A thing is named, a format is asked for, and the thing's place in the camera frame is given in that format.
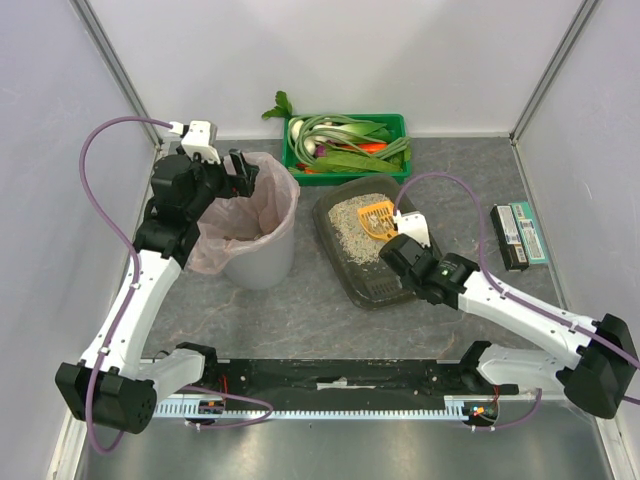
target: green basket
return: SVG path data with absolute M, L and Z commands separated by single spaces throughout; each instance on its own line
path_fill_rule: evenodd
M 391 139 L 396 140 L 407 135 L 407 129 L 404 125 L 404 117 L 397 113 L 377 113 L 371 115 L 348 115 L 349 117 L 359 120 L 371 120 L 378 123 L 386 123 L 387 129 L 391 133 Z M 293 150 L 289 148 L 289 122 L 284 122 L 284 141 L 282 143 L 282 163 L 285 167 L 295 168 L 297 159 Z M 298 183 L 302 186 L 306 185 L 340 185 L 361 177 L 369 177 L 371 175 L 380 175 L 378 172 L 371 173 L 292 173 Z M 404 162 L 402 172 L 389 173 L 398 183 L 402 183 L 411 175 L 411 159 Z

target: metal frame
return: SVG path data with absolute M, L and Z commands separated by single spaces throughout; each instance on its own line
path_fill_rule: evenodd
M 132 110 L 140 116 L 149 117 L 142 99 L 138 95 L 133 83 L 127 74 L 124 65 L 118 58 L 113 45 L 111 44 L 104 28 L 102 27 L 98 17 L 90 5 L 89 0 L 69 0 L 74 10 L 77 12 L 78 17 L 84 24 L 87 32 L 91 36 L 96 48 L 102 56 L 107 68 L 113 75 L 118 87 L 122 91 L 125 99 L 131 106 Z M 524 107 L 520 117 L 518 118 L 513 130 L 510 132 L 509 137 L 513 146 L 513 152 L 516 158 L 516 163 L 525 186 L 526 195 L 529 199 L 531 208 L 534 215 L 538 219 L 541 217 L 535 208 L 535 202 L 531 192 L 530 185 L 527 181 L 526 172 L 523 166 L 522 158 L 518 148 L 518 142 L 522 137 L 522 134 L 529 125 L 532 117 L 535 115 L 539 105 L 544 100 L 549 88 L 553 84 L 553 81 L 557 77 L 561 67 L 564 65 L 570 51 L 576 43 L 578 37 L 584 30 L 589 19 L 592 17 L 596 7 L 599 5 L 600 0 L 583 0 L 582 4 L 578 8 L 578 11 L 574 15 L 571 24 L 565 32 L 560 44 L 556 48 L 549 64 L 547 65 L 542 77 L 538 81 L 536 88 L 534 89 L 531 97 L 529 98 L 526 106 Z M 156 156 L 160 153 L 160 147 L 163 146 L 161 137 L 156 130 L 148 124 L 144 124 L 145 134 L 156 147 Z M 544 225 L 542 225 L 542 236 L 544 238 Z M 567 308 L 566 297 L 563 293 L 563 288 L 555 268 L 556 262 L 553 258 L 553 252 L 549 252 L 551 255 L 551 261 L 549 268 L 551 272 L 551 278 L 554 283 L 555 290 L 558 295 L 558 302 L 562 308 Z M 606 455 L 609 459 L 609 464 L 612 468 L 614 478 L 616 479 L 636 479 L 635 469 L 630 460 L 629 454 L 626 450 L 624 443 L 620 438 L 620 430 L 616 420 L 602 420 L 597 419 L 598 430 L 602 438 Z M 70 412 L 67 412 L 63 425 L 61 427 L 60 435 L 54 452 L 54 456 L 51 460 L 50 468 L 47 474 L 47 479 L 56 480 L 72 480 L 75 476 L 76 469 L 80 462 L 80 455 L 82 453 L 85 441 L 86 425 L 84 422 L 75 420 Z
M 147 112 L 147 109 L 142 103 L 140 95 L 138 95 L 138 92 L 133 86 L 133 82 L 131 82 L 124 65 L 118 58 L 109 37 L 98 20 L 98 16 L 91 7 L 89 1 L 69 0 L 69 2 L 78 14 L 80 21 L 84 24 L 87 33 L 89 33 L 89 36 L 93 40 L 100 56 L 111 72 L 111 75 L 116 81 L 116 84 L 120 88 L 120 91 L 124 95 L 127 103 L 131 106 L 136 115 L 149 118 L 149 112 Z M 162 138 L 158 135 L 158 132 L 152 125 L 144 123 L 142 124 L 142 128 L 144 128 L 145 134 L 156 149 L 162 145 Z
M 542 103 L 549 87 L 558 75 L 558 72 L 562 68 L 562 65 L 573 48 L 573 45 L 576 43 L 580 33 L 584 30 L 585 25 L 591 18 L 599 3 L 600 0 L 583 0 L 582 4 L 578 8 L 573 20 L 571 20 L 569 28 L 562 37 L 558 48 L 556 48 L 553 57 L 551 57 L 551 61 L 542 74 L 542 78 L 540 78 L 540 81 L 538 82 L 538 85 L 536 85 L 527 105 L 520 114 L 520 118 L 513 127 L 510 135 L 511 142 L 513 144 L 516 144 L 520 140 L 520 137 L 522 137 L 522 133 L 529 125 L 531 118 L 540 106 L 540 103 Z

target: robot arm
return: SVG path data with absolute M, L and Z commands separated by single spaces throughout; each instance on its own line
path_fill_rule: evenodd
M 148 365 L 141 365 L 140 357 L 158 309 L 198 240 L 198 219 L 215 198 L 250 197 L 258 174 L 258 168 L 236 150 L 229 152 L 235 174 L 227 172 L 212 144 L 215 126 L 211 123 L 172 125 L 171 131 L 183 137 L 181 148 L 154 165 L 153 197 L 133 242 L 140 259 L 139 281 L 131 284 L 130 263 L 98 335 L 77 364 L 63 363 L 56 374 L 71 412 L 84 420 L 91 370 L 98 354 L 105 354 L 95 387 L 94 422 L 130 433 L 147 426 L 157 402 L 185 385 L 212 380 L 217 362 L 213 348 L 183 343 L 168 357 Z M 136 289 L 135 295 L 110 345 L 103 347 L 130 288 Z
M 602 418 L 615 416 L 635 368 L 575 328 L 581 326 L 603 336 L 636 357 L 624 321 L 609 314 L 602 321 L 576 315 L 518 292 L 499 280 L 504 291 L 498 293 L 475 262 L 451 253 L 437 259 L 423 245 L 400 234 L 385 244 L 380 257 L 418 298 L 484 317 L 543 349 L 514 350 L 486 342 L 477 371 L 487 381 L 494 385 L 564 389 L 567 398 L 586 412 Z M 572 328 L 511 301 L 505 297 L 506 291 L 566 318 Z

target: white cable tray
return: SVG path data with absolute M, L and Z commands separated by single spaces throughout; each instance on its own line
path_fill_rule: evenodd
M 155 418 L 193 418 L 193 419 L 252 419 L 264 415 L 260 410 L 234 410 L 222 414 L 203 413 L 198 405 L 208 397 L 176 396 L 160 402 L 155 409 Z M 445 400 L 444 410 L 276 410 L 269 418 L 289 420 L 468 420 L 462 413 L 464 402 Z

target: gray stone surface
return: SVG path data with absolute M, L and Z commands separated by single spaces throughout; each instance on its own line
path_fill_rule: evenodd
M 218 142 L 266 151 L 280 158 L 281 141 Z M 460 176 L 487 214 L 492 271 L 507 283 L 557 304 L 547 268 L 507 273 L 488 212 L 495 203 L 526 199 L 511 147 L 504 138 L 417 139 L 413 171 Z M 296 251 L 285 281 L 267 291 L 236 287 L 224 275 L 185 270 L 167 295 L 145 346 L 145 356 L 182 341 L 211 345 L 221 357 L 252 358 L 459 358 L 474 340 L 530 347 L 524 339 L 472 315 L 423 301 L 368 312 L 342 290 L 311 218 L 316 200 L 331 187 L 303 187 L 296 214 Z M 456 184 L 428 179 L 409 192 L 426 215 L 443 252 L 475 259 L 478 235 L 473 204 Z

